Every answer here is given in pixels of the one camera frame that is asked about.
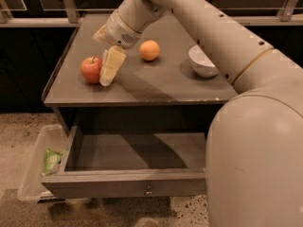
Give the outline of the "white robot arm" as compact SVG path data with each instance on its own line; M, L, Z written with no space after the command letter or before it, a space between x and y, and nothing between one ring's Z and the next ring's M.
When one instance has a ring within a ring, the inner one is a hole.
M94 38L124 51L165 10L237 92L206 139L210 227L303 227L303 69L206 0L124 0Z

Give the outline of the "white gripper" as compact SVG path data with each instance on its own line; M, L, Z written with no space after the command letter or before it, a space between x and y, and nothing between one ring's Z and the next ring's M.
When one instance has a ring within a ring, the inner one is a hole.
M102 86L109 86L113 82L116 73L126 59L124 49L134 47L140 37L140 33L133 31L122 21L117 10L112 13L106 24L93 35L93 39L99 43L108 42L114 45L103 52L99 73L99 83Z

